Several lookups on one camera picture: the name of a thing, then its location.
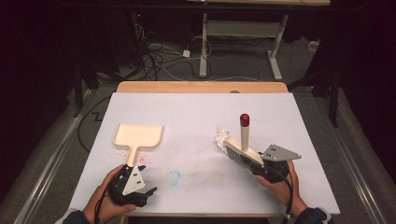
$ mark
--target sleeve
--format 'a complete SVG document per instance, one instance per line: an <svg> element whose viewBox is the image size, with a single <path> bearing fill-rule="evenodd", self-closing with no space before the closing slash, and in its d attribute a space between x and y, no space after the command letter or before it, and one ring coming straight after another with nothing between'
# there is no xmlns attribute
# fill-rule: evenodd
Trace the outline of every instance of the sleeve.
<svg viewBox="0 0 396 224"><path fill-rule="evenodd" d="M323 208L305 208L294 224L334 224L332 216Z"/></svg>
<svg viewBox="0 0 396 224"><path fill-rule="evenodd" d="M81 211L69 209L55 224L90 224Z"/></svg>

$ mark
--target red-tipped stick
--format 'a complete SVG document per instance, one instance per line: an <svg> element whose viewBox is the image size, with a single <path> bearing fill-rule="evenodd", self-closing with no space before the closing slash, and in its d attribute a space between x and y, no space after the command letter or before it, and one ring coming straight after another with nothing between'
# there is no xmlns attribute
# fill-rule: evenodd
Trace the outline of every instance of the red-tipped stick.
<svg viewBox="0 0 396 224"><path fill-rule="evenodd" d="M249 116L248 114L242 114L241 120L241 150L248 150L248 126L249 126Z"/></svg>

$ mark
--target wrist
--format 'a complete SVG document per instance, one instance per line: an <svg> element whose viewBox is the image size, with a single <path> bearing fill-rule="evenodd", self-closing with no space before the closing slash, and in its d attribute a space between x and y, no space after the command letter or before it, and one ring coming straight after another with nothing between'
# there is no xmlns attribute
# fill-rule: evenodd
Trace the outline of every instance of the wrist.
<svg viewBox="0 0 396 224"><path fill-rule="evenodd" d="M292 217L299 216L308 206L300 196L294 197L291 205L290 214Z"/></svg>
<svg viewBox="0 0 396 224"><path fill-rule="evenodd" d="M94 214L90 211L87 211L86 209L82 210L82 213L84 214L85 218L93 224L94 223Z"/></svg>

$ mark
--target blue marker stain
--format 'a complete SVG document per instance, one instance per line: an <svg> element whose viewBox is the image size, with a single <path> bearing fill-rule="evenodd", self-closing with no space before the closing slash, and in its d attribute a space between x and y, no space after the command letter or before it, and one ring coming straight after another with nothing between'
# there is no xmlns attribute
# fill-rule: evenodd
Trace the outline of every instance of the blue marker stain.
<svg viewBox="0 0 396 224"><path fill-rule="evenodd" d="M166 182L171 186L175 187L181 178L181 174L178 171L170 171L166 175Z"/></svg>

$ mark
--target hand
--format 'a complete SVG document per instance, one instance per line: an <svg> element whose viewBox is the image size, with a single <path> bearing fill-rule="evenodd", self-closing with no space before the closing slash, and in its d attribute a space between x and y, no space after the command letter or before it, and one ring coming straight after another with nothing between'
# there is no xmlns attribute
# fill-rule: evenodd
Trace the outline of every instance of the hand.
<svg viewBox="0 0 396 224"><path fill-rule="evenodd" d="M291 205L291 215L293 217L297 217L298 215L300 215L301 212L305 210L305 208L307 208L307 206L303 201L303 199L300 197L298 176L294 170L293 162L288 161L288 166L289 166L290 174L286 178L288 179L289 183L293 186L293 201ZM281 203L283 203L285 206L288 205L290 198L290 190L288 185L285 183L285 181L271 184L268 180L266 180L264 177L260 175L256 175L256 178L263 187L271 190L274 193L275 197Z"/></svg>
<svg viewBox="0 0 396 224"><path fill-rule="evenodd" d="M96 189L96 191L91 196L90 200L87 203L87 206L82 210L84 216L88 219L90 223L94 223L94 211L97 202L101 199L103 191L105 190L108 182L110 182L111 178L116 175L122 169L122 165L118 166L114 170L110 171L107 174L103 183ZM134 211L136 206L134 204L125 204L123 206L119 206L114 204L110 197L106 196L103 199L102 206L99 211L99 221L100 223L104 223L109 221L111 218L115 216L120 216L130 211Z"/></svg>

